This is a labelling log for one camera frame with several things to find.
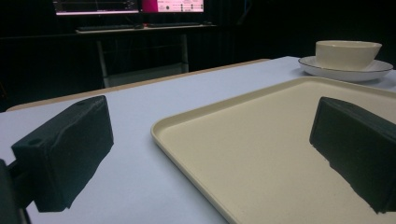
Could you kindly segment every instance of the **plastic tray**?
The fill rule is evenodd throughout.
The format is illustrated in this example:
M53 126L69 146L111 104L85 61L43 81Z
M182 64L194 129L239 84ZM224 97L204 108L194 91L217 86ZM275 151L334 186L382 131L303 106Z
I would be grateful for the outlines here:
M310 145L321 96L396 123L395 92L302 77L161 119L151 133L231 223L395 223Z

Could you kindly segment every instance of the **screen display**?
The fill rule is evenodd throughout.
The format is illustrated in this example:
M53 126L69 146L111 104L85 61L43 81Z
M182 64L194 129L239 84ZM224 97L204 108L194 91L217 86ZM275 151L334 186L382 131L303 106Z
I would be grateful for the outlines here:
M137 13L137 0L53 0L56 15L103 15Z
M142 0L143 12L204 12L204 0Z

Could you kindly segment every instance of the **white plate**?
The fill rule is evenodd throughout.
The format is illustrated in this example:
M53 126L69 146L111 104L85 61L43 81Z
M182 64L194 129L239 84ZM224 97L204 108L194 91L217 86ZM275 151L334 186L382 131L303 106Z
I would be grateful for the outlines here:
M317 77L326 77L341 81L359 82L383 77L393 69L390 63L374 60L360 71L343 71L319 67L315 56L305 57L298 61L306 73Z

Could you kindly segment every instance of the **table surface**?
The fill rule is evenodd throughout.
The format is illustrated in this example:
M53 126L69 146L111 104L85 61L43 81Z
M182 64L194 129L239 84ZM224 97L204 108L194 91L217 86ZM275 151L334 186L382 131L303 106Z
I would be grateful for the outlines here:
M38 213L31 203L27 211L32 222L226 223L154 143L151 126L180 112L306 76L298 58L283 57L92 93L103 94L108 100L115 144L70 209ZM396 91L396 72L360 84ZM15 160L12 144L92 94L1 113L0 158L10 164Z

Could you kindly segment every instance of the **desk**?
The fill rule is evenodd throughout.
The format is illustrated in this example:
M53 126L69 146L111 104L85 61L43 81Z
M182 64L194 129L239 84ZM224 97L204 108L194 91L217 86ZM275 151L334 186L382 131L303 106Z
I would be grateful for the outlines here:
M305 76L297 58L284 57L95 92L108 100L115 145L70 209L40 214L32 203L27 210L33 223L226 223L155 145L150 135L152 124L170 115ZM396 72L361 84L396 91ZM0 114L0 158L10 164L14 160L10 149L13 143L82 98Z

